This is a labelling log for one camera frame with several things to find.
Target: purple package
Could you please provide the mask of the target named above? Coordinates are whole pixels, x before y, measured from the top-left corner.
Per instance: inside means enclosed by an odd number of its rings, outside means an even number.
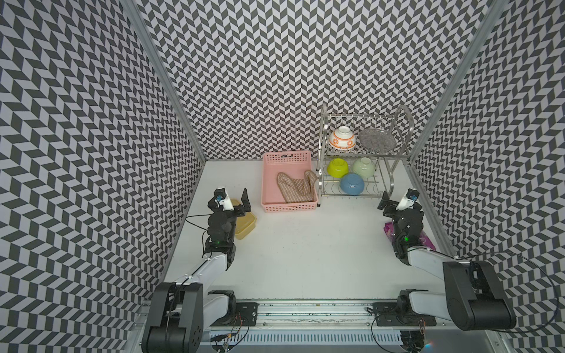
[[[385,224],[385,234],[386,237],[388,238],[388,240],[390,241],[390,243],[392,243],[392,240],[394,239],[394,230],[393,230],[393,226],[392,226],[392,222],[387,222]],[[424,231],[422,230],[422,232],[420,233],[420,244],[422,244],[422,246],[427,246],[432,250],[435,250],[436,247],[433,245],[432,241],[428,238],[427,235],[425,235]]]

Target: blue bowl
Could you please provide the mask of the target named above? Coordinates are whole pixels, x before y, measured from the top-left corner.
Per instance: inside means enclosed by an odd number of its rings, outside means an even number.
[[[357,174],[349,173],[341,178],[340,187],[346,194],[356,196],[365,189],[365,182]]]

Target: yellow bowl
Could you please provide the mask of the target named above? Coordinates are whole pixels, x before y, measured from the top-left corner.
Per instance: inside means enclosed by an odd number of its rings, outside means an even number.
[[[328,164],[328,174],[334,178],[341,178],[349,173],[347,162],[341,158],[334,158]]]

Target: light green bowl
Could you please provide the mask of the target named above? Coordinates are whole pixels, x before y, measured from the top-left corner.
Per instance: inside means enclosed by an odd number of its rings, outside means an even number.
[[[328,164],[328,174],[334,178],[342,178],[349,173],[349,165],[344,159],[334,158]]]
[[[359,175],[363,179],[372,178],[375,175],[375,164],[367,157],[358,158],[351,171]]]

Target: cable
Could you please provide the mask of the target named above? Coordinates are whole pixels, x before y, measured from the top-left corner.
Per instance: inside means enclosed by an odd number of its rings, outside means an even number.
[[[180,288],[182,287],[182,285],[188,281],[189,276],[186,277],[186,279],[180,284],[180,286],[177,287],[177,290],[175,291],[175,294],[173,295],[173,299],[171,300],[171,304],[169,305],[169,314],[167,315],[167,326],[165,326],[165,347],[167,348],[167,352],[169,351],[169,336],[168,336],[168,332],[169,332],[169,320],[171,319],[171,311],[173,309],[173,304],[175,302],[176,296],[179,294],[180,292]]]
[[[373,339],[375,340],[375,343],[376,343],[383,351],[385,351],[385,352],[388,352],[388,353],[396,353],[396,352],[391,352],[391,351],[389,351],[389,350],[387,350],[387,349],[384,349],[384,348],[379,344],[379,342],[377,341],[377,339],[375,338],[375,334],[373,333],[373,325],[375,324],[376,321],[377,321],[377,318],[374,318],[374,319],[373,319],[373,323],[371,324],[371,336],[373,336]]]
[[[201,227],[201,226],[199,226],[199,225],[197,225],[197,224],[194,224],[194,223],[192,223],[192,222],[190,222],[190,221],[186,221],[186,222],[187,222],[187,223],[190,223],[190,224],[192,224],[192,225],[194,225],[195,227],[198,227],[198,228],[200,228],[200,229],[208,230],[208,229],[203,228],[203,227]]]
[[[237,343],[236,343],[235,345],[233,345],[233,347],[231,347],[229,350],[232,350],[232,349],[234,349],[237,345],[239,345],[240,342],[245,339],[245,336],[247,336],[247,333],[249,332],[249,326],[250,326],[250,325],[249,325],[249,320],[247,320],[247,317],[240,315],[240,319],[245,319],[245,323],[247,323],[247,331],[245,332],[244,336],[243,336],[239,341],[237,341]]]
[[[192,215],[192,216],[186,216],[186,218],[200,217],[200,216],[211,216],[211,215],[213,215],[213,213],[208,213],[207,215]]]
[[[450,255],[448,255],[448,254],[444,254],[443,252],[439,252],[439,251],[436,251],[436,250],[432,250],[432,249],[430,249],[429,247],[423,247],[423,246],[421,246],[421,247],[411,247],[410,250],[406,251],[406,253],[409,253],[410,251],[414,251],[414,250],[418,250],[418,249],[422,249],[422,250],[425,250],[425,251],[435,252],[435,253],[437,253],[437,254],[440,254],[440,255],[443,255],[443,256],[447,256],[448,258],[456,259],[455,257],[450,256]]]
[[[468,258],[468,259],[470,260],[472,258],[475,258],[477,256],[482,256],[482,255],[496,255],[496,254],[503,254],[503,253],[518,256],[519,258],[522,258],[522,259],[526,260],[527,262],[531,263],[532,265],[534,265],[535,267],[537,267],[540,270],[540,272],[543,273],[544,276],[547,277],[547,279],[551,282],[551,285],[553,286],[553,294],[555,295],[555,300],[557,300],[557,304],[555,305],[555,310],[553,311],[553,316],[545,324],[535,325],[535,326],[540,326],[538,328],[530,329],[530,330],[514,330],[514,331],[491,330],[491,331],[504,332],[504,333],[531,333],[531,332],[539,331],[539,330],[547,327],[549,324],[551,324],[553,321],[555,321],[555,318],[557,317],[557,314],[559,313],[561,301],[559,300],[559,295],[557,293],[557,284],[555,284],[555,282],[551,279],[551,277],[549,277],[549,275],[540,266],[538,266],[536,263],[534,263],[530,259],[526,258],[525,256],[522,256],[520,254],[517,254],[517,253],[515,253],[513,251],[509,251],[509,250],[483,252],[481,254],[473,255],[471,258]]]
[[[204,256],[204,234],[206,234],[206,231],[202,232],[202,256]]]

